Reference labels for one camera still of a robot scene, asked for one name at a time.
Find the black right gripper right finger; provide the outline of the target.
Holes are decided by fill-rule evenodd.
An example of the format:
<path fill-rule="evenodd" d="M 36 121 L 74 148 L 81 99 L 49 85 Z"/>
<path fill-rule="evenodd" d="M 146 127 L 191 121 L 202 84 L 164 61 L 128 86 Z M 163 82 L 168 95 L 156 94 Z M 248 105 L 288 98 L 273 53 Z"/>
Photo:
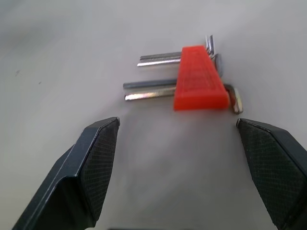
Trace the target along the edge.
<path fill-rule="evenodd" d="M 279 230 L 307 228 L 307 151 L 286 130 L 240 118 L 240 133 L 254 185 Z"/>

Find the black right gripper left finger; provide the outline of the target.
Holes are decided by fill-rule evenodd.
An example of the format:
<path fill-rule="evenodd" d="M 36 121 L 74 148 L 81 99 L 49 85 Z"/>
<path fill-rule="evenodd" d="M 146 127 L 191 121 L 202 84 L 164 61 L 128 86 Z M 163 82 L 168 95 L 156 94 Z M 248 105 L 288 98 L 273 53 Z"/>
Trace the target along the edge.
<path fill-rule="evenodd" d="M 87 126 L 53 165 L 15 230 L 85 230 L 101 215 L 115 156 L 118 117 Z"/>

